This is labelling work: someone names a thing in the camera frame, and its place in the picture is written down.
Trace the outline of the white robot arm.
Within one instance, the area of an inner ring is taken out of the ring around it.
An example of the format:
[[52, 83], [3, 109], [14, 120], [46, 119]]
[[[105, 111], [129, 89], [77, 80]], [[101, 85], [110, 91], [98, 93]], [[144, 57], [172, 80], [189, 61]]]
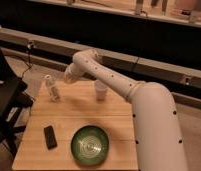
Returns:
[[132, 105], [138, 169], [188, 171], [174, 98], [162, 84], [131, 79], [101, 64], [94, 49], [75, 53], [64, 73], [73, 84], [85, 73], [103, 82]]

